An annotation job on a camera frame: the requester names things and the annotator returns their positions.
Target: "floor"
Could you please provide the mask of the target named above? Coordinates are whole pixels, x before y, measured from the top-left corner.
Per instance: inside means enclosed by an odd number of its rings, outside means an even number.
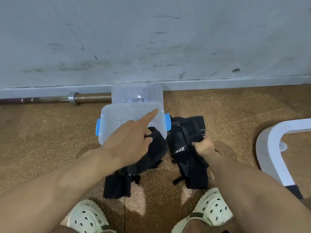
[[[203,115],[221,153],[257,167],[258,134],[280,121],[311,118],[310,98],[311,85],[170,91],[164,92],[164,107],[173,117]],[[98,147],[95,125],[105,105],[0,105],[0,193]],[[310,135],[283,137],[289,147],[284,160],[305,197],[311,196]],[[96,201],[118,232],[170,232],[203,194],[184,183],[174,186],[179,175],[167,154],[158,169],[143,173],[141,184],[132,184],[130,198],[103,199],[103,182],[84,198]],[[234,219],[212,232],[225,229],[241,232]]]

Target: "plastic container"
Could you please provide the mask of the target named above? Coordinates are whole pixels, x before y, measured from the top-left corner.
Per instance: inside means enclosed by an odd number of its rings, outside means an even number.
[[[148,127],[155,127],[164,138],[167,136],[166,119],[169,114],[164,115],[163,104],[160,102],[148,103],[120,103],[106,105],[101,110],[100,119],[97,121],[96,134],[102,145],[106,139],[123,123],[129,120],[137,121],[146,113],[158,108],[159,113],[149,123]]]
[[[117,83],[111,88],[112,104],[159,102],[163,110],[163,88],[160,83]]]

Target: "crocs shoe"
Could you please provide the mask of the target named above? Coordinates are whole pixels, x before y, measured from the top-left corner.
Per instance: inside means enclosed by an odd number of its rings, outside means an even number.
[[[67,226],[79,233],[101,233],[109,228],[109,223],[95,202],[83,200],[71,210]]]
[[[233,217],[232,212],[223,200],[217,187],[208,190],[197,203],[188,217],[177,223],[172,233],[181,233],[191,219],[200,219],[212,227],[220,226]]]

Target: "person's left arm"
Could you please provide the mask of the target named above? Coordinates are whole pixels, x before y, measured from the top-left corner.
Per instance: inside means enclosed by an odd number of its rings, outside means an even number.
[[[102,147],[0,195],[1,231],[51,232],[92,186],[147,153],[152,138],[144,136],[157,113],[126,122]]]

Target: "curved white metal tube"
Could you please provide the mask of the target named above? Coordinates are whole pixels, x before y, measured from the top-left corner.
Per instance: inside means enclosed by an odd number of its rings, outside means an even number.
[[[311,131],[311,118],[289,120],[264,129],[256,141],[256,155],[263,172],[283,186],[295,185],[281,156],[279,144],[286,133]]]

